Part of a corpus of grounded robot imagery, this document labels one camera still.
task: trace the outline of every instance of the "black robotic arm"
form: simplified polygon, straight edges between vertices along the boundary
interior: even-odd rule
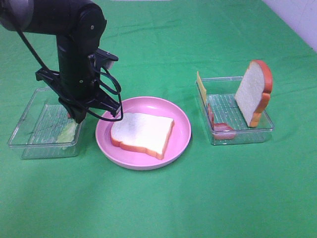
[[[106,28],[98,5],[90,0],[0,0],[0,23],[19,33],[42,66],[36,79],[45,81],[58,94],[59,102],[77,123],[86,112],[103,120],[122,119],[121,88],[108,71],[118,58],[98,49]],[[56,35],[59,72],[45,66],[22,32]],[[101,74],[113,82],[115,90],[100,80]],[[119,102],[101,86],[118,95]],[[113,117],[121,112],[121,117],[105,119],[89,108],[110,111]]]

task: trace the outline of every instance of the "clear plastic container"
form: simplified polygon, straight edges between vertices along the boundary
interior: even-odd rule
[[[39,88],[24,110],[8,146],[22,159],[74,157],[79,154],[82,125],[68,118],[67,110],[51,88]],[[71,126],[71,136],[61,140],[60,134]]]
[[[266,111],[257,127],[247,126],[234,99],[241,80],[241,76],[200,79],[197,73],[198,100],[212,145],[259,143],[271,138],[274,125]]]

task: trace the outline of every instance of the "white bread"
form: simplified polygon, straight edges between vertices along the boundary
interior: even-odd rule
[[[110,132],[111,142],[124,150],[146,153],[162,160],[174,120],[144,113],[125,113]]]
[[[249,127],[256,127],[268,105],[273,88],[271,70],[262,60],[253,60],[234,96]]]

